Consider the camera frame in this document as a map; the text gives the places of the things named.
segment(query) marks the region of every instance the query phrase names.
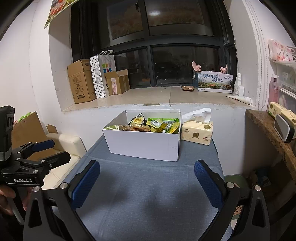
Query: table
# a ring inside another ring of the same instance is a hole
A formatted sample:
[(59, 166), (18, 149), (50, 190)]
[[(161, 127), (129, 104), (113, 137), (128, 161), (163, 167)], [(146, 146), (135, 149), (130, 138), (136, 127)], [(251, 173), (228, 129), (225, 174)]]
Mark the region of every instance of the table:
[[(76, 210), (96, 240), (198, 240), (218, 211), (194, 175), (199, 159), (223, 177), (213, 141), (181, 140), (179, 161), (169, 162), (112, 154), (102, 136), (64, 181), (90, 160), (100, 163), (98, 180)], [(229, 226), (223, 240), (230, 234)]]
[(263, 131), (276, 150), (283, 156), (292, 179), (296, 181), (296, 157), (292, 150), (296, 139), (292, 140), (291, 143), (284, 143), (274, 129), (274, 119), (266, 111), (246, 110), (246, 116)]

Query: window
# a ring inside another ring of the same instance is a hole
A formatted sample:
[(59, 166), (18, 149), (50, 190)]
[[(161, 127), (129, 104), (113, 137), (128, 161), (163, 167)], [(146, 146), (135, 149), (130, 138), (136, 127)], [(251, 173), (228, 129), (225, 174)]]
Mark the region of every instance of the window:
[(81, 0), (71, 10), (73, 61), (112, 49), (131, 88), (192, 85), (192, 61), (236, 75), (222, 0)]

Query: windowsill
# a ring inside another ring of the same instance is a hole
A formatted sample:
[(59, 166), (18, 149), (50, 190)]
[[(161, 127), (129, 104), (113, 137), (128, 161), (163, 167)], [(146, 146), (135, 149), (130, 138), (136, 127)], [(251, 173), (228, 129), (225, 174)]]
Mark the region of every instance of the windowsill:
[(106, 98), (99, 98), (90, 102), (73, 104), (63, 110), (63, 112), (124, 104), (174, 105), (177, 103), (193, 103), (221, 104), (236, 108), (253, 108), (253, 106), (228, 98), (226, 95), (229, 94), (198, 92), (197, 90), (194, 90), (193, 92), (182, 91), (179, 86), (138, 88), (130, 89), (119, 95), (111, 95)]

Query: brown marble countertop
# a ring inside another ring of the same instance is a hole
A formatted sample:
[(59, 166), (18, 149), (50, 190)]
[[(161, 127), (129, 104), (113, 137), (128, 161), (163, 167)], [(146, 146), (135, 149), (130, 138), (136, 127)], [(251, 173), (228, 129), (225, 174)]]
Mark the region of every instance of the brown marble countertop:
[(296, 181), (296, 157), (292, 151), (296, 139), (291, 143), (283, 142), (274, 129), (274, 119), (266, 111), (246, 110), (246, 116), (263, 131), (276, 150), (282, 154), (293, 180)]

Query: pink floral bag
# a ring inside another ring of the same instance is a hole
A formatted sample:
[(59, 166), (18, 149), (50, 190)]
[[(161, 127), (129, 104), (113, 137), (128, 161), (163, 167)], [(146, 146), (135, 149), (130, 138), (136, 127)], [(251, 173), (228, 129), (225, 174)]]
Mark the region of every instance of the pink floral bag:
[(268, 47), (271, 59), (276, 61), (296, 61), (296, 57), (292, 55), (295, 52), (294, 49), (272, 39), (268, 40)]

